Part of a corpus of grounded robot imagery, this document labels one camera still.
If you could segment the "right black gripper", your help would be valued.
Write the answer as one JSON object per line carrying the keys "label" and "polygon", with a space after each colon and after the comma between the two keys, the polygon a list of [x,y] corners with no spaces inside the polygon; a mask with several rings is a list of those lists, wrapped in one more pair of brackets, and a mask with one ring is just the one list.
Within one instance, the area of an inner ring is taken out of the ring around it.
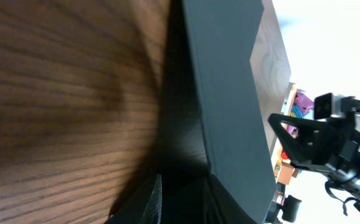
{"label": "right black gripper", "polygon": [[[273,113],[268,122],[293,165],[312,170],[325,157],[324,147],[331,135],[328,123]],[[298,130],[294,138],[283,124]],[[355,119],[339,121],[341,133],[340,149],[335,151],[334,172],[328,175],[333,182],[347,183],[360,175],[360,131],[356,129]]]}

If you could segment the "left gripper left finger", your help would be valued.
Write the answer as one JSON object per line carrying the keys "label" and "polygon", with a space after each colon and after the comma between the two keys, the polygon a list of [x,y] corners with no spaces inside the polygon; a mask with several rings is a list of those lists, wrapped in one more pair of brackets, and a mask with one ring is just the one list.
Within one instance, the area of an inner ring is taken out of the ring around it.
{"label": "left gripper left finger", "polygon": [[150,177],[105,224],[160,224],[162,210],[161,175]]}

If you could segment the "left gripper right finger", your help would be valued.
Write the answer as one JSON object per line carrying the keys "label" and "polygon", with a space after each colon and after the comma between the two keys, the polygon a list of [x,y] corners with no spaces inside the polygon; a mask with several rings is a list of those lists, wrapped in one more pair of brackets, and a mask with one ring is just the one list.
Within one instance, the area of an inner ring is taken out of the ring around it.
{"label": "left gripper right finger", "polygon": [[208,175],[203,190],[203,223],[256,224],[214,175]]}

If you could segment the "dark green box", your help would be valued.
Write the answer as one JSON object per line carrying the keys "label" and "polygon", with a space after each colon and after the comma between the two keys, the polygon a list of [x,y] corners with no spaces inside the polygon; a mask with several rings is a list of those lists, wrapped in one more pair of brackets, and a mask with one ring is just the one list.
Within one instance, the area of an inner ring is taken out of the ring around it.
{"label": "dark green box", "polygon": [[250,56],[261,1],[171,1],[160,120],[163,223],[203,223],[214,175],[263,223],[275,191]]}

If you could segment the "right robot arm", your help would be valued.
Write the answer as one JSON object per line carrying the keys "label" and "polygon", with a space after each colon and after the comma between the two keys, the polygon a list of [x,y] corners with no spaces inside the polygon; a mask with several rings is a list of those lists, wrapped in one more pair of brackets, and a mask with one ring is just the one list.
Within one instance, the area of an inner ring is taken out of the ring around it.
{"label": "right robot arm", "polygon": [[353,201],[360,212],[360,132],[354,112],[327,121],[273,113],[268,122],[293,167],[325,176],[324,187],[332,198],[334,189],[349,192],[342,203]]}

